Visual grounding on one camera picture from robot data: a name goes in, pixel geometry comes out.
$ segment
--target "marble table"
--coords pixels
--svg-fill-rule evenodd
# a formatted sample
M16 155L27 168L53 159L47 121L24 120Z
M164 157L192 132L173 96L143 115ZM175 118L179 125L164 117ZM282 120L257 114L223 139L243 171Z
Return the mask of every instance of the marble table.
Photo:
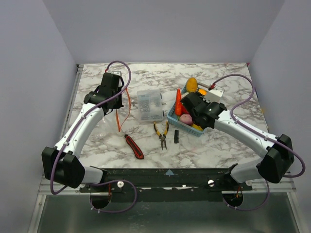
M84 96L95 90L101 83L106 66L107 64L84 65L69 125L78 116ZM130 117L124 123L122 133L117 132L114 113L99 122L82 150L80 161L83 165L100 168L223 168L234 163L244 163L258 158L247 146L215 129L209 129L201 137L193 136L181 130L179 143L174 144L173 138L176 127L173 125L170 125L167 135L167 150L162 150L152 123L141 124L137 120L137 91L160 89L163 110L167 113L174 103L176 89L182 88L188 78L195 77L199 82L208 85L217 78L232 73L243 74L250 78L245 63L130 63L129 66L132 70L132 81L128 88L132 105ZM128 71L124 66L112 65L110 71L121 71L125 82L127 81ZM219 86L225 90L222 102L228 109L247 98L251 93L249 83L240 77L227 78L219 82ZM122 100L124 108L118 111L120 121L123 121L128 113L128 100L125 94L123 94ZM235 114L259 129L267 130L256 96L244 106L239 107ZM165 120L162 121L162 130L164 130ZM145 159L138 160L134 157L132 150L125 142L125 133L130 135L139 145Z

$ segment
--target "blue basket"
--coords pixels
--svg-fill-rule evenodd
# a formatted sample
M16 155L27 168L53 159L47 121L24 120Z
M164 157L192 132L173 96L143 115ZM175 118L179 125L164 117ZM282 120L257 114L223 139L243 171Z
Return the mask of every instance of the blue basket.
M187 92L186 86L184 86L184 88L181 90L181 94L184 94L186 92ZM175 103L174 103L173 107L171 108L170 112L167 114L167 119L168 119L168 122L170 124L172 124L178 128L181 128L182 130L187 131L190 134L193 134L197 137L200 137L206 131L206 129L204 131L199 131L199 130L177 120L177 115L175 114Z

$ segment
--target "yellow fruit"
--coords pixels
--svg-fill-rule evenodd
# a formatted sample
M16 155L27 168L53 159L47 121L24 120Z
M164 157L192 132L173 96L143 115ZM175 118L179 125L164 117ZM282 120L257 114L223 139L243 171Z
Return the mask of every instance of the yellow fruit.
M207 94L207 91L204 89L199 89L199 93L205 96Z
M194 77L189 78L186 84L186 90L188 92L196 92L197 89L198 89L197 80Z
M196 124L192 124L192 127L195 128L196 130L203 131L203 129Z

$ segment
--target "blue triangle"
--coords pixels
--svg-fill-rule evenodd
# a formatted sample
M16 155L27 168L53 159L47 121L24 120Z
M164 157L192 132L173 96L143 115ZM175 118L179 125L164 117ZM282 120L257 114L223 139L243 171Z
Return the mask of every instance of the blue triangle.
M169 170L165 173L165 175L174 175L174 173L169 169Z

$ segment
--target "metal frame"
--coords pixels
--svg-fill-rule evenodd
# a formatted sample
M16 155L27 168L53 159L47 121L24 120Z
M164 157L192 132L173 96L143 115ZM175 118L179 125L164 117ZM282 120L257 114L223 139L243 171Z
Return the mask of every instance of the metal frame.
M61 137L63 137L65 132L68 130L69 120L71 117L74 100L75 100L75 97L76 97L76 94L78 91L78 86L79 86L80 79L81 79L82 72L83 72L84 65L77 65L77 66L78 66L77 74L76 74L76 78L75 78L75 82L74 82L74 87L73 87L73 90L71 93L70 102L68 104L67 114L66 114L66 117L64 120L64 125L62 128ZM266 183L265 183L264 179L249 181L249 182L247 182L247 185L251 185L253 187L253 190L252 191L244 191L244 193L265 193L267 190ZM270 185L270 191L271 192L286 192L287 193L291 208L293 210L294 219L296 221L297 228L298 228L299 232L309 233L308 226L306 224L306 221L305 221L305 219L301 213L301 210L300 210L300 207L298 204L297 196L295 193L296 187L294 186L293 180L291 178L283 178L280 183L278 183L278 184L269 183L269 185ZM59 189L62 187L62 185L61 184L55 184L54 187L56 189ZM80 188L76 188L76 189L66 188L62 192L61 195L90 195L90 194L91 195L104 195L104 196L108 195L108 193L106 193L106 192L81 193L79 191L79 189ZM235 193L235 191L223 191L222 193L223 194L229 194L229 193ZM50 192L50 181L45 179L44 176L42 176L41 184L39 187L38 196L37 196L37 200L36 200L36 204L35 204L35 208L34 208L32 219L31 219L30 226L28 229L28 233L35 233L38 231L40 219L41 219L41 216L43 213L44 204L45 204L45 200L46 200L47 195L52 195Z

